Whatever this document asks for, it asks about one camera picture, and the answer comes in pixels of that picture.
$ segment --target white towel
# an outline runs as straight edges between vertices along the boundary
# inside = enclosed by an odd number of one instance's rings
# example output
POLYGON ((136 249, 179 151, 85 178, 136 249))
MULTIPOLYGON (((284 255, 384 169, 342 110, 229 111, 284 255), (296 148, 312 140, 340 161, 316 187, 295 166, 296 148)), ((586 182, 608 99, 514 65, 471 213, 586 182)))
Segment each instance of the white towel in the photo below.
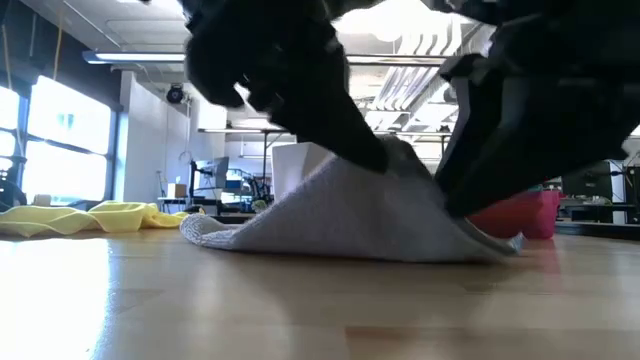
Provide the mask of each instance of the white towel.
POLYGON ((237 229, 199 214, 180 229, 197 245, 235 251, 405 262, 496 262, 519 252, 522 235, 497 240, 466 219, 451 219, 413 148, 382 139, 391 158, 384 175, 335 157, 237 229))

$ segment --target yellow cloth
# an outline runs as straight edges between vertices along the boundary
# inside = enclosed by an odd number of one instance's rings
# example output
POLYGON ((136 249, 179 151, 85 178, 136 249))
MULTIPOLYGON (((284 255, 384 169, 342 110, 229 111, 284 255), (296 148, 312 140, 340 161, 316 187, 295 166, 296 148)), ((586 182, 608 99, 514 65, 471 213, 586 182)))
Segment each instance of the yellow cloth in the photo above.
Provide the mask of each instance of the yellow cloth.
POLYGON ((141 228, 174 229, 186 213, 169 215, 156 204, 105 201, 87 211, 73 208, 18 206, 0 213, 0 233, 31 237, 42 232, 62 235, 82 230, 132 232, 141 228))

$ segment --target wooden tabletop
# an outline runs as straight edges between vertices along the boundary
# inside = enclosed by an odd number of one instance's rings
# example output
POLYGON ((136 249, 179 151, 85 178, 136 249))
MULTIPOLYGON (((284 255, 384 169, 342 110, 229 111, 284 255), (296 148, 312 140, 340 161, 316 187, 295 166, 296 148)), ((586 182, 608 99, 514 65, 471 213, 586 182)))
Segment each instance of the wooden tabletop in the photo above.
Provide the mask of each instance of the wooden tabletop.
POLYGON ((0 241, 0 359, 634 359, 640 246, 503 266, 235 254, 177 231, 0 241))

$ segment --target cardboard box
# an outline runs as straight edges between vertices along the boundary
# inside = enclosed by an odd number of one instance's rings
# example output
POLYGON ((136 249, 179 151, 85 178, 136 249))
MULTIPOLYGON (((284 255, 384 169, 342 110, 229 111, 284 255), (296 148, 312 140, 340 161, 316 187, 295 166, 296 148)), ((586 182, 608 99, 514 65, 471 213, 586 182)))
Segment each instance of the cardboard box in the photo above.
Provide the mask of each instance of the cardboard box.
POLYGON ((187 185, 185 184, 168 184, 167 186, 168 198, 181 198, 187 197, 187 185))

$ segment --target computer monitor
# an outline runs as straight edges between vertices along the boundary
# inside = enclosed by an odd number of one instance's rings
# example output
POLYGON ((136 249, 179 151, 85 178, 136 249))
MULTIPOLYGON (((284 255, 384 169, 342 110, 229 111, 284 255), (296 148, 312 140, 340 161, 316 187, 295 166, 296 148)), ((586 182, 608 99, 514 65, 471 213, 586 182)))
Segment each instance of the computer monitor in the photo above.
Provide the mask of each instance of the computer monitor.
POLYGON ((229 157, 196 161, 194 191, 223 189, 227 184, 229 157))
POLYGON ((608 161, 599 161, 589 167, 562 176, 562 192, 566 195, 613 197, 611 166, 608 161))

